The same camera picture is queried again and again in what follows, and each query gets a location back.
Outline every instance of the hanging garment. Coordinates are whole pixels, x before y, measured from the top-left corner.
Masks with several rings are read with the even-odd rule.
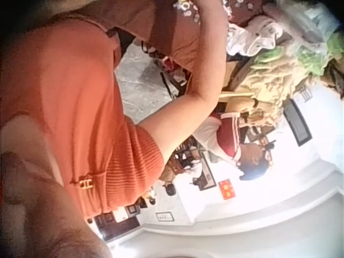
[[[255,56],[262,49],[276,47],[276,39],[282,36],[282,28],[271,18],[257,16],[246,28],[230,24],[228,30],[227,53]]]

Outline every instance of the small sign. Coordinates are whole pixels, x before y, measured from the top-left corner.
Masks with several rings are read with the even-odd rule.
[[[229,179],[219,182],[219,186],[224,200],[235,197],[235,192]]]
[[[174,218],[171,212],[157,212],[156,214],[157,220],[158,221],[169,221],[173,222]]]

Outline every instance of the woman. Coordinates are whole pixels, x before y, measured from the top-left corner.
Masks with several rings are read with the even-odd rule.
[[[2,153],[48,173],[85,219],[134,203],[221,91],[226,14],[221,1],[197,3],[203,22],[188,92],[139,125],[124,116],[113,75],[118,40],[100,24],[66,17],[18,36],[2,56]]]
[[[87,243],[95,236],[83,219],[134,203],[214,109],[227,17],[221,1],[197,4],[202,25],[189,89],[139,125],[124,116],[113,73],[119,42],[100,24],[62,18],[3,49],[2,238],[15,256],[93,257]]]

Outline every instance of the green item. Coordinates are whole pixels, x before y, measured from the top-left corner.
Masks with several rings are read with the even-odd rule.
[[[296,52],[298,61],[313,75],[323,75],[325,67],[328,63],[328,55],[315,53],[301,46]]]
[[[333,33],[327,41],[327,48],[331,56],[340,59],[344,53],[344,34]]]
[[[254,60],[254,64],[255,65],[259,65],[262,63],[269,63],[272,61],[275,61],[277,59],[280,59],[282,57],[282,55],[284,54],[284,47],[281,46],[277,46],[272,50],[266,51],[262,54],[259,54],[255,60]]]

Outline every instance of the red and white shirt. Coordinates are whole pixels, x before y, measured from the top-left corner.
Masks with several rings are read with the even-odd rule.
[[[236,164],[241,156],[240,113],[211,114],[192,134],[204,148]]]

